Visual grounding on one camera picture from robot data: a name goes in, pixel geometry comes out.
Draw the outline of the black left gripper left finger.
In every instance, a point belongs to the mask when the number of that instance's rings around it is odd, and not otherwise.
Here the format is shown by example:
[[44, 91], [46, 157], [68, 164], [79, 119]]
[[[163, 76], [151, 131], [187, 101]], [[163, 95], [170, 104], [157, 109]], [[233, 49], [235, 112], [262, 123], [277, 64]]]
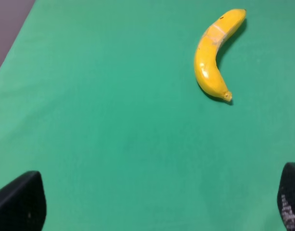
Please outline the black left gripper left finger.
[[46, 215], [39, 171], [27, 171], [0, 189], [0, 231], [41, 231]]

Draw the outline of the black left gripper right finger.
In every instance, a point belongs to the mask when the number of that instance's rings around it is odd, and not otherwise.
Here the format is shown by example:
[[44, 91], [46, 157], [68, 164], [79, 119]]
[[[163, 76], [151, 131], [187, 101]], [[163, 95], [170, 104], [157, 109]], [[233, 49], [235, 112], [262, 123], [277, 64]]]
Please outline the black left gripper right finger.
[[288, 162], [283, 167], [277, 206], [286, 230], [295, 231], [295, 162]]

